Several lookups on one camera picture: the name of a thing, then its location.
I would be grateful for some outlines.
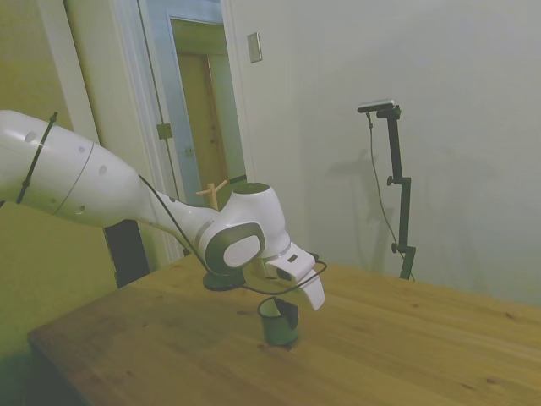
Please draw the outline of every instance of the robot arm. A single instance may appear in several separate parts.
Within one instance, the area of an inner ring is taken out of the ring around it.
[[[46,127],[36,118],[0,111],[0,200],[17,200]],[[110,151],[53,127],[21,204],[100,228],[125,219],[145,222],[197,250],[209,272],[242,272],[249,287],[270,292],[310,279],[279,298],[314,310],[325,300],[321,281],[314,277],[314,257],[290,240],[276,193],[264,184],[236,190],[221,212],[192,207],[154,194]]]

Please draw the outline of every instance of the table surface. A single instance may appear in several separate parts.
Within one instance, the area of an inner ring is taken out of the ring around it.
[[[191,257],[45,325],[32,345],[90,405],[541,405],[541,309],[329,266],[299,340]]]

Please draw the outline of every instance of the door frame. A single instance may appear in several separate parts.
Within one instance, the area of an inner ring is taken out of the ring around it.
[[[158,190],[161,190],[169,195],[175,195],[172,175],[167,173],[163,162],[169,158],[164,143],[158,139],[156,124],[159,121],[159,107],[164,122],[170,123],[169,111],[166,103],[166,92],[163,78],[160,70],[160,59],[158,51],[153,39],[152,23],[150,12],[148,9],[148,0],[111,0],[109,7],[112,11],[116,25],[118,39],[122,43],[124,68],[131,84],[132,97],[137,101],[139,113],[139,123],[142,141],[145,144],[145,154],[147,155],[151,179]],[[213,23],[224,25],[227,40],[227,53],[229,56],[230,69],[232,73],[232,82],[235,96],[235,103],[238,111],[238,125],[241,135],[241,144],[243,148],[244,166],[249,182],[256,180],[254,172],[254,164],[252,157],[252,148],[250,146],[249,121],[246,115],[246,102],[243,95],[242,76],[240,69],[240,56],[243,54],[240,51],[241,45],[247,47],[246,43],[236,43],[237,33],[233,24],[232,5],[230,0],[221,0],[222,20],[214,19],[192,19],[183,13],[168,9],[166,12],[168,34],[170,37],[171,53],[173,60],[176,61],[175,69],[178,79],[180,80],[181,89],[182,81],[180,79],[180,69],[178,67],[178,59],[176,48],[174,46],[174,38],[172,36],[171,19],[184,19],[200,23]],[[173,151],[177,151],[175,140],[169,140],[168,144]],[[178,161],[178,154],[172,154],[173,171],[175,172],[179,199],[186,201],[186,193],[183,184],[183,175],[181,174],[181,166]],[[199,172],[195,173],[199,182]],[[175,261],[183,257],[183,251],[179,247],[178,242],[173,236],[161,235],[161,243],[163,244],[167,258],[169,261]]]
[[[185,134],[180,134],[180,136],[182,136],[186,141],[189,141],[191,146],[194,148],[194,137],[192,135],[192,129],[190,128],[190,124],[189,124],[188,106],[186,104],[186,96],[184,95],[183,78],[182,78],[182,74],[180,73],[177,47],[175,46],[175,37],[172,31],[172,22],[171,22],[172,19],[176,19],[179,21],[190,21],[192,23],[208,24],[208,25],[223,25],[223,20],[217,18],[217,16],[213,14],[206,14],[205,16],[200,15],[198,18],[194,19],[194,18],[188,18],[186,16],[182,16],[182,14],[174,13],[170,10],[166,11],[167,33],[169,34],[169,42],[171,43],[171,52],[174,56],[173,59],[175,61],[177,80],[178,80],[178,83],[180,84],[180,95],[181,95],[181,100],[182,100],[182,106],[179,107],[179,113],[181,115],[182,121],[187,124],[186,126],[187,128],[184,129]],[[175,150],[175,151],[177,151],[178,155],[182,154],[182,151],[179,151],[179,150]],[[186,167],[184,169],[185,171],[186,170],[189,171],[189,173],[185,173],[184,176],[186,175],[189,176],[193,182],[195,182],[195,179],[196,179],[197,182],[199,182],[199,186],[200,186],[199,190],[205,190],[207,189],[207,185],[201,184],[200,182],[199,167],[198,167],[199,164],[197,162],[197,154],[195,153],[195,151],[194,151],[194,163],[195,163],[194,168]],[[199,198],[199,201],[197,201],[197,203],[202,204],[203,201]]]

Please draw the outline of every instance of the wall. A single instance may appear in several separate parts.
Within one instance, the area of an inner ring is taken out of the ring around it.
[[[62,0],[0,3],[0,109],[43,120],[58,111],[58,125],[81,129],[93,139],[96,129],[67,27]],[[60,76],[56,57],[71,74]],[[98,228],[6,203],[0,209],[0,230],[0,404],[13,405],[21,402],[30,363],[26,334],[111,292],[116,284]]]
[[[227,55],[223,25],[173,19],[171,30],[177,53]]]
[[[298,185],[284,206],[290,228],[298,227],[292,218],[305,217],[307,248],[331,262],[398,275],[366,118],[355,111],[360,102],[394,97],[403,110],[404,174],[413,178],[417,279],[541,305],[541,143],[531,113],[541,3],[225,3],[256,178],[284,192]],[[256,30],[264,60],[251,65],[245,36]],[[377,120],[384,182],[391,174],[386,136]],[[295,152],[283,151],[289,144]],[[399,188],[382,188],[397,228]]]

